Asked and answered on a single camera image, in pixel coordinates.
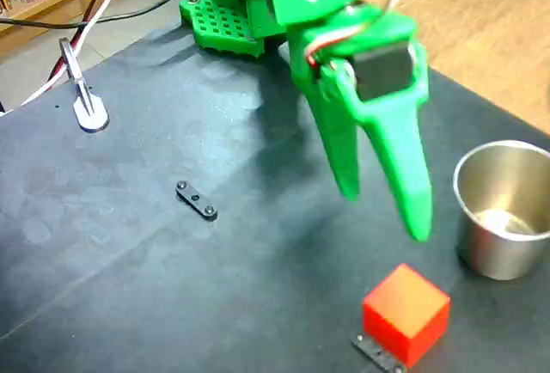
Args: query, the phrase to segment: metal bracket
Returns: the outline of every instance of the metal bracket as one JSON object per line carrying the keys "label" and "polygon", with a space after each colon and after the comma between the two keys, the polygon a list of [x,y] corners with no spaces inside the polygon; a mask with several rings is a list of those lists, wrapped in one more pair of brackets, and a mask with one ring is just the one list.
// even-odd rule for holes
{"label": "metal bracket", "polygon": [[380,370],[386,373],[406,373],[406,366],[397,360],[393,354],[384,350],[369,336],[357,336],[351,341],[352,344],[370,360],[372,360]]}
{"label": "metal bracket", "polygon": [[217,210],[211,202],[187,181],[179,181],[175,191],[204,219],[214,221]]}
{"label": "metal bracket", "polygon": [[103,100],[89,92],[88,84],[84,79],[80,65],[67,38],[59,40],[61,55],[67,65],[69,78],[76,86],[76,101],[73,104],[76,119],[80,127],[86,132],[104,130],[109,124],[109,115],[103,105]]}

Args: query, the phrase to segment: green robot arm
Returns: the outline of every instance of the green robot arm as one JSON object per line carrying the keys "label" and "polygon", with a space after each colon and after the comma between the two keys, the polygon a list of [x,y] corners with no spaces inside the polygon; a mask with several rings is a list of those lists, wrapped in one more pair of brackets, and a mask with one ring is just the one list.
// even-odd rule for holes
{"label": "green robot arm", "polygon": [[[204,47],[258,56],[264,38],[285,34],[293,81],[308,99],[342,194],[359,194],[363,129],[409,234],[427,240],[432,190],[417,114],[428,99],[428,76],[414,21],[356,0],[185,0],[180,10]],[[236,21],[220,33],[228,17]]]}

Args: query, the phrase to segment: cable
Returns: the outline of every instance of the cable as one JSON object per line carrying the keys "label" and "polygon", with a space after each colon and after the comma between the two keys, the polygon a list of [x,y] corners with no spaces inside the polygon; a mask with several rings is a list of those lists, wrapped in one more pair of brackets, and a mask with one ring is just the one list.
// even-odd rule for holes
{"label": "cable", "polygon": [[[110,22],[110,21],[121,21],[123,19],[129,19],[129,18],[135,18],[137,16],[141,16],[141,15],[145,15],[145,14],[148,14],[149,12],[152,12],[153,10],[155,9],[158,9],[160,8],[161,6],[165,5],[166,3],[170,2],[171,0],[160,0],[158,1],[157,3],[154,3],[153,5],[147,7],[147,8],[143,8],[143,9],[140,9],[140,10],[137,10],[135,12],[131,12],[131,13],[128,13],[128,14],[122,14],[122,15],[113,15],[113,16],[106,16],[104,18],[101,18],[98,23],[105,23],[105,22]],[[82,25],[82,24],[86,24],[88,21],[82,21],[82,22],[78,22],[79,25]],[[74,45],[74,42],[78,39],[78,37],[80,37],[80,34],[82,33],[81,31],[82,27],[79,27],[79,31],[80,32],[76,32],[75,36],[73,36],[73,39],[71,40],[71,44]],[[61,62],[63,63],[63,59],[59,59],[58,60],[58,63]],[[53,76],[53,74],[55,73],[55,70],[58,68],[59,64],[56,64],[56,66],[54,67],[54,70],[52,71],[52,73],[50,73],[50,78]]]}
{"label": "cable", "polygon": [[315,62],[314,55],[320,49],[333,45],[335,43],[341,42],[343,40],[347,40],[352,36],[355,36],[356,34],[359,34],[360,32],[364,31],[366,28],[374,25],[375,22],[377,22],[380,18],[386,15],[391,9],[393,9],[398,2],[399,0],[387,0],[386,5],[382,10],[382,13],[379,14],[377,17],[375,17],[371,21],[362,22],[348,28],[337,29],[335,31],[328,32],[314,39],[309,45],[305,47],[303,51],[303,55],[308,61],[309,66],[314,68],[317,65],[317,63]]}
{"label": "cable", "polygon": [[[88,7],[86,8],[86,10],[84,11],[84,15],[82,15],[82,22],[86,22],[89,17],[92,15],[92,12],[94,10],[94,6],[95,6],[95,3],[97,2],[97,0],[90,0],[89,1],[89,4],[88,4]],[[75,34],[72,36],[72,38],[70,39],[70,45],[74,48],[76,43],[78,42],[79,38],[80,38],[80,35],[82,34],[83,32],[83,27],[79,27],[76,31],[75,31]],[[53,76],[59,71],[59,68],[61,68],[61,65],[63,65],[64,63],[64,60],[63,60],[63,57],[59,57],[58,58],[58,61],[55,63],[55,65],[53,66],[52,68],[52,72],[50,72],[50,75],[48,77],[48,81],[50,79],[53,78]]]}
{"label": "cable", "polygon": [[[122,21],[124,19],[135,18],[141,15],[148,14],[149,12],[160,8],[171,0],[160,0],[159,2],[150,5],[147,8],[137,10],[135,12],[129,12],[121,15],[111,15],[101,18],[97,23],[113,22],[113,21]],[[25,21],[9,18],[0,18],[0,24],[7,25],[17,25],[21,27],[35,27],[35,28],[46,28],[46,29],[77,29],[85,27],[89,21],[74,22],[74,23],[47,23],[39,21]]]}
{"label": "cable", "polygon": [[[88,25],[86,25],[86,27],[84,28],[84,30],[82,31],[82,35],[80,36],[78,42],[76,43],[76,47],[75,47],[75,50],[74,50],[74,53],[75,53],[75,56],[77,57],[78,54],[80,53],[80,51],[82,50],[83,48],[83,45],[84,45],[84,41],[86,40],[86,37],[88,36],[89,34],[89,31],[94,27],[94,25],[99,21],[99,19],[101,18],[101,15],[103,15],[103,13],[105,12],[105,9],[107,9],[107,6],[109,6],[110,2],[112,0],[104,0],[103,3],[101,4],[100,8],[97,9],[97,11],[95,12],[94,16],[92,17],[92,19],[89,21]],[[41,96],[45,91],[47,91],[49,88],[51,88],[59,79],[61,79],[61,76],[63,76],[63,74],[65,73],[65,71],[67,70],[67,67],[66,65],[63,65],[58,73],[51,79],[49,80],[47,83],[45,83],[44,85],[42,85],[36,92],[34,92],[34,94],[32,94],[31,96],[29,96],[23,103],[22,105],[25,105],[25,104],[28,104],[30,101],[33,101],[35,100],[36,98],[38,98],[39,96]]]}

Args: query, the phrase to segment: wooden shelf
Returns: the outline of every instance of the wooden shelf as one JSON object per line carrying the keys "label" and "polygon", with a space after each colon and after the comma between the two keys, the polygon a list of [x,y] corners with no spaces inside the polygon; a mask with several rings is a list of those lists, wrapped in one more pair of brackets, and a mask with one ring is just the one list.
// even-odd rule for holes
{"label": "wooden shelf", "polygon": [[8,18],[27,19],[63,1],[64,0],[35,0],[29,3],[14,3],[12,9],[8,11]]}
{"label": "wooden shelf", "polygon": [[[35,0],[15,3],[8,18],[65,23],[83,13],[90,0]],[[47,29],[0,25],[0,56],[43,34]]]}

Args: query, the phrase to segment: green base plate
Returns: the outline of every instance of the green base plate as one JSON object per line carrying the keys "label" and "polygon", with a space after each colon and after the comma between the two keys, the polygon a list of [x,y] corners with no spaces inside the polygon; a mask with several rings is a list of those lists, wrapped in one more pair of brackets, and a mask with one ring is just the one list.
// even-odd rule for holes
{"label": "green base plate", "polygon": [[248,19],[235,9],[217,6],[211,0],[183,0],[181,18],[191,22],[195,40],[203,48],[258,57],[264,40],[250,34]]}

